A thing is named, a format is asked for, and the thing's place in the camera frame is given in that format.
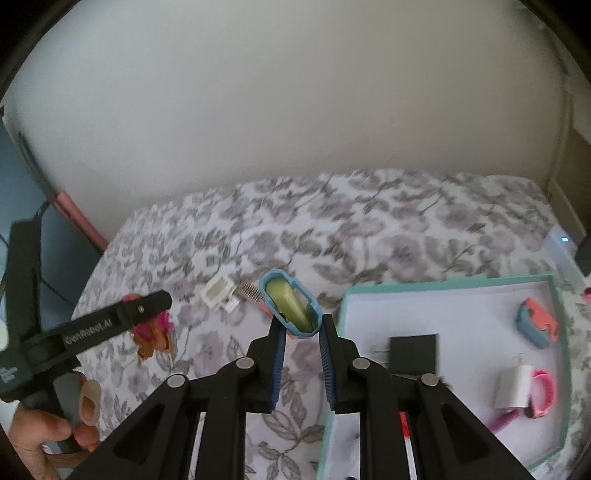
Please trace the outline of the person left hand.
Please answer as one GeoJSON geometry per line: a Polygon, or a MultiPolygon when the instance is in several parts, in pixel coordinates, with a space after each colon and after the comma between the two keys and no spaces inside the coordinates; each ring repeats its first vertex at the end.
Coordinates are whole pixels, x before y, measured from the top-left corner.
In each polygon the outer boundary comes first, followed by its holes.
{"type": "Polygon", "coordinates": [[[18,406],[8,432],[8,439],[20,460],[34,479],[60,479],[57,468],[79,465],[100,445],[98,419],[101,389],[98,382],[88,381],[80,374],[81,391],[78,413],[82,423],[75,429],[59,416],[42,410],[27,410],[18,406]],[[59,442],[73,437],[81,451],[76,454],[51,454],[43,449],[47,442],[59,442]]]}

